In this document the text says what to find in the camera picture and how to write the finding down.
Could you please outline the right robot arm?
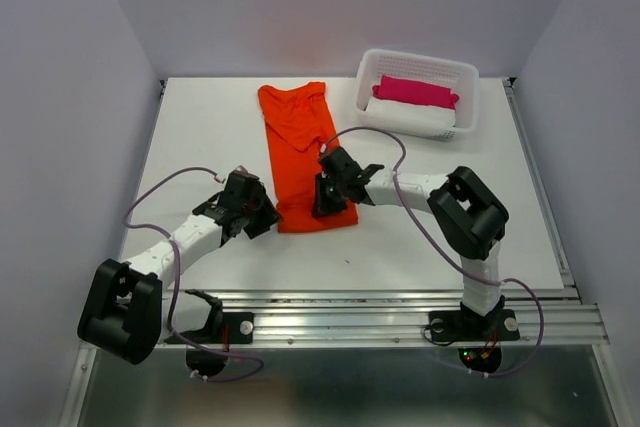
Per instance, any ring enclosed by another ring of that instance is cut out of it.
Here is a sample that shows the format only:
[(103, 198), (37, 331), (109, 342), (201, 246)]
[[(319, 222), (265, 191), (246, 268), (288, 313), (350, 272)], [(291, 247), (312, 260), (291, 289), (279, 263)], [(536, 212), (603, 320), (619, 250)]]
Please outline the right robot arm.
[(397, 172), (381, 164), (324, 168), (317, 174), (312, 215), (334, 216), (348, 203), (398, 206), (412, 220), (417, 211), (435, 219), (447, 244), (460, 257), (455, 262), (425, 228), (434, 249), (463, 276), (463, 296), (455, 325), (472, 337), (495, 329), (504, 308), (498, 274), (500, 241), (509, 214), (494, 193), (469, 167), (449, 174)]

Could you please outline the orange t shirt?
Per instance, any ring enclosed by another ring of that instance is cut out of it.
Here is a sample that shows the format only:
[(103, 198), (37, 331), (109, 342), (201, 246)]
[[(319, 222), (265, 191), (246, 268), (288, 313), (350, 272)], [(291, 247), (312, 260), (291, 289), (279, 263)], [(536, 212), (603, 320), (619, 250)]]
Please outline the orange t shirt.
[(292, 90), (264, 85), (258, 89), (269, 149), (271, 172), (282, 216), (281, 234), (304, 234), (354, 226), (356, 207), (315, 218), (315, 176), (321, 172), (320, 148), (336, 134), (326, 98), (326, 84), (310, 82)]

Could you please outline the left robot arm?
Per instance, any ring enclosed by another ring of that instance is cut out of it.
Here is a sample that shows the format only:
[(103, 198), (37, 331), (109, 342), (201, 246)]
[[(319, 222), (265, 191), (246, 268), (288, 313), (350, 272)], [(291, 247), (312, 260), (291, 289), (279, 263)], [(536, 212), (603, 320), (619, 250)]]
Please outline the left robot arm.
[(263, 183), (234, 172), (222, 191), (197, 206), (173, 232), (124, 261), (107, 259), (96, 269), (80, 315), (78, 337), (133, 365), (162, 340), (218, 342), (230, 338), (220, 299), (201, 290), (184, 293), (183, 310), (165, 298), (191, 266), (245, 234), (268, 232), (281, 217)]

